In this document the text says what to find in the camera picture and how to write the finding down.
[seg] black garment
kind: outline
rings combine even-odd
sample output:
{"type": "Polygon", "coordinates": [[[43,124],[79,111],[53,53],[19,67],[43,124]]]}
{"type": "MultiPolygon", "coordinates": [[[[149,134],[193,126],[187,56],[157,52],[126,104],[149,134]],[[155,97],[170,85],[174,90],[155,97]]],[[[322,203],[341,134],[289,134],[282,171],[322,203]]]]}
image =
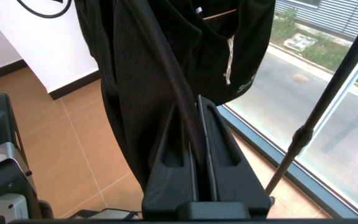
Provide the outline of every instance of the black garment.
{"type": "MultiPolygon", "coordinates": [[[[203,2],[208,16],[221,8],[212,2],[227,0],[203,2]]],[[[207,25],[190,0],[75,0],[81,30],[101,72],[109,122],[143,189],[173,103],[202,164],[205,141],[193,97],[202,94],[219,105],[252,83],[269,44],[274,1],[230,2],[224,7],[236,7],[238,13],[207,25]],[[227,39],[233,34],[227,85],[223,73],[227,39]]]]}

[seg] clothes rack pole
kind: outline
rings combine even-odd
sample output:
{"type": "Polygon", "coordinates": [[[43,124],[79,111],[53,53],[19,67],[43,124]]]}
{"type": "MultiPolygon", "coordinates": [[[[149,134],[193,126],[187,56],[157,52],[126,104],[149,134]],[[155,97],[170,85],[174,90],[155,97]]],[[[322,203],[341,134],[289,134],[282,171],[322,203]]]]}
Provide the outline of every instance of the clothes rack pole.
{"type": "Polygon", "coordinates": [[[267,194],[271,194],[282,176],[286,173],[287,169],[294,161],[295,157],[301,150],[310,142],[313,137],[313,132],[316,124],[321,119],[328,106],[331,104],[334,97],[337,95],[343,84],[346,82],[349,75],[352,73],[354,67],[358,64],[358,36],[350,47],[344,60],[336,70],[331,81],[328,83],[326,89],[318,100],[313,111],[309,115],[305,124],[301,126],[293,135],[292,142],[288,147],[283,161],[278,166],[272,179],[266,187],[267,194]]]}

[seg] grass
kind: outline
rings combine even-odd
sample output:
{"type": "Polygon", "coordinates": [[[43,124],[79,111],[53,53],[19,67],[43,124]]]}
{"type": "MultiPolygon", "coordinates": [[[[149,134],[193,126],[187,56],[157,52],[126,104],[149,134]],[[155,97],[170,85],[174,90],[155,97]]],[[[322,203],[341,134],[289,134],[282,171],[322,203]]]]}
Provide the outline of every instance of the grass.
{"type": "Polygon", "coordinates": [[[288,50],[331,71],[336,71],[349,51],[349,47],[335,43],[329,37],[323,35],[313,35],[307,31],[299,29],[295,25],[295,17],[296,11],[290,9],[289,11],[284,12],[281,18],[275,19],[273,21],[272,36],[270,41],[275,45],[284,47],[284,41],[296,33],[301,33],[318,39],[317,43],[305,49],[301,54],[291,49],[288,50]]]}

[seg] tiled floor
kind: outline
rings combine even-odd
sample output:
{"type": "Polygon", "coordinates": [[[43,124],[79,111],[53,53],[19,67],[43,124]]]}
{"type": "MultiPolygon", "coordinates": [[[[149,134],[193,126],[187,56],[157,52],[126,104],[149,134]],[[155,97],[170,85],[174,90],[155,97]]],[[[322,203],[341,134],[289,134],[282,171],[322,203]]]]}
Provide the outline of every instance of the tiled floor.
{"type": "MultiPolygon", "coordinates": [[[[104,112],[96,81],[53,101],[29,68],[0,78],[11,97],[39,198],[55,217],[80,209],[140,210],[143,193],[128,168],[104,112]]],[[[262,185],[273,168],[237,138],[262,185]]],[[[289,181],[280,181],[269,218],[328,218],[289,181]]]]}

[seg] concrete pavement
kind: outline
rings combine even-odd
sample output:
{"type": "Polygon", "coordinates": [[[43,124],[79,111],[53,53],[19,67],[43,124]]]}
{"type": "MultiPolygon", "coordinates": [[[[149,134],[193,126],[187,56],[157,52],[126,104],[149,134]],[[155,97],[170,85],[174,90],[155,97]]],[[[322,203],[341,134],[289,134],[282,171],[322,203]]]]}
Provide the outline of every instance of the concrete pavement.
{"type": "MultiPolygon", "coordinates": [[[[330,74],[269,47],[252,88],[228,106],[286,149],[330,79],[330,74]],[[308,81],[296,82],[294,75],[308,81]]],[[[358,88],[347,94],[298,160],[358,204],[358,88]]]]}

